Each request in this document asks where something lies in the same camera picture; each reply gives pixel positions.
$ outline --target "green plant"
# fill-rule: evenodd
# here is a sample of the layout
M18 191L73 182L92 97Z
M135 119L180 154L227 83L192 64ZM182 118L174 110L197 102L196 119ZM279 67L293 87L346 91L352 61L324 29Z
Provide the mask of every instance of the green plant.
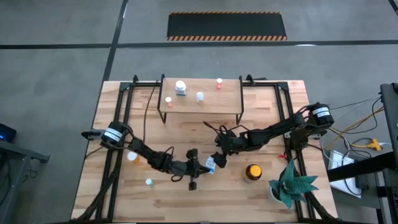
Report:
M311 185L318 176L294 177L294 162L290 160L287 167L280 174L279 180L270 180L271 193L279 198L287 208L291 208L293 200L305 201L302 193L318 190Z

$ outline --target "white label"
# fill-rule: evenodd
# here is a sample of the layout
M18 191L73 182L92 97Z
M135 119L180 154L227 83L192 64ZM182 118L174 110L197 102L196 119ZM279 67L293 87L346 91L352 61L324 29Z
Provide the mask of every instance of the white label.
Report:
M330 115L329 111L318 113L317 116L320 118L322 116Z
M110 132L114 135L116 135L117 137L121 138L122 137L122 133L120 133L119 131L112 129L112 128L106 128L105 131Z
M104 135L105 135L106 137L109 137L109 138L111 138L111 139L117 141L117 142L120 141L120 138L119 138L119 137L117 137L116 135L114 135L114 134L112 134L112 133L110 133L110 132L105 131Z
M210 169L211 174L214 174L214 171L216 169L216 163L214 162L214 158L209 156L209 158L206 160L205 167Z
M315 115L317 113L324 112L324 111L329 111L329 109L328 108L318 108L318 109L312 111L312 114Z

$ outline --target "plant pot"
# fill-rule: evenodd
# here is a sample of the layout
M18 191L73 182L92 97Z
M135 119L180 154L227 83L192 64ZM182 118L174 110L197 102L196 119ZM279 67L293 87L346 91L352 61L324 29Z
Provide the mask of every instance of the plant pot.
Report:
M275 190L273 190L271 186L268 186L268 188L269 188L269 190L267 191L267 192L268 192L268 198L271 198L271 199L273 199L273 200L276 201L276 202L283 203L283 202L280 200L279 196L276 195Z

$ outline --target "wooden tabletop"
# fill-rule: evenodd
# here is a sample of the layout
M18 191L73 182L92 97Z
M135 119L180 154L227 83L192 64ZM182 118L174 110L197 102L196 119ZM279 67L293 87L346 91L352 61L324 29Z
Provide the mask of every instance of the wooden tabletop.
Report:
M184 81L187 86L186 96L176 96L175 83ZM240 114L241 82L238 79L222 82L221 88L216 88L216 79L210 78L164 78L160 96L160 111L167 113L219 113ZM202 103L197 103L197 93L204 94ZM172 107L168 107L166 97L172 98Z
M294 110L308 104L303 81L287 81ZM105 82L99 99L94 128L105 129L112 121L120 82ZM144 111L151 87L133 91L129 125L141 138ZM191 148L199 151L199 161L204 164L209 155L218 150L214 144L215 132L202 121L214 126L221 124L232 128L234 116L222 114L177 114L167 116L163 124L157 113L159 87L155 89L147 114L146 143L157 151L175 146L174 159L186 161L185 153ZM241 124L247 128L266 128L279 122L275 92L272 87L244 87L244 109ZM99 141L88 146L88 152L99 147ZM268 181L278 179L287 162L277 158L285 150L282 136L269 141L258 151L242 152L228 157L224 169L216 168L214 174L204 174L197 179L197 190L188 191L189 177L171 182L170 174L156 171L140 158L138 163L127 160L124 151L118 196L114 211L115 222L295 222L295 209L273 202L267 197ZM303 150L308 175L317 175L314 191L319 202L330 214L337 217L322 153L311 147ZM84 163L72 218L81 215L98 193L101 184L106 150L92 154ZM263 173L255 183L243 181L242 171L249 164L258 164ZM155 185L149 187L145 180L151 178ZM108 209L110 190L105 199ZM304 216L308 217L305 204Z

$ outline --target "black mat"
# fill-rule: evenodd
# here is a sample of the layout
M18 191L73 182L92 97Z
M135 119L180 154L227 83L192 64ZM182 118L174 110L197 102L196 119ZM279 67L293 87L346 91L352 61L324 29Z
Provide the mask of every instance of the black mat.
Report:
M167 40L287 40L279 12L172 12Z

